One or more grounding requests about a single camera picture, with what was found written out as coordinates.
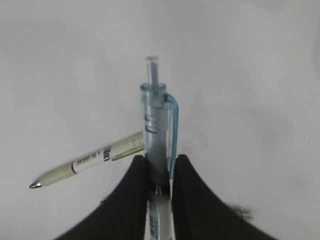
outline white background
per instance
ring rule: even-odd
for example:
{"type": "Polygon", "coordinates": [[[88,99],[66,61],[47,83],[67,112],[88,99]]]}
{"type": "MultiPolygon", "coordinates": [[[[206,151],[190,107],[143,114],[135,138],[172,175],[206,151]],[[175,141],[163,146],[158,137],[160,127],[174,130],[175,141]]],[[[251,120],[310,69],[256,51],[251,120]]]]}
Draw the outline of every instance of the white background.
{"type": "Polygon", "coordinates": [[[42,173],[142,129],[145,57],[179,103],[178,153],[279,240],[320,238],[320,2],[1,0],[0,238],[50,240],[131,157],[42,173]]]}

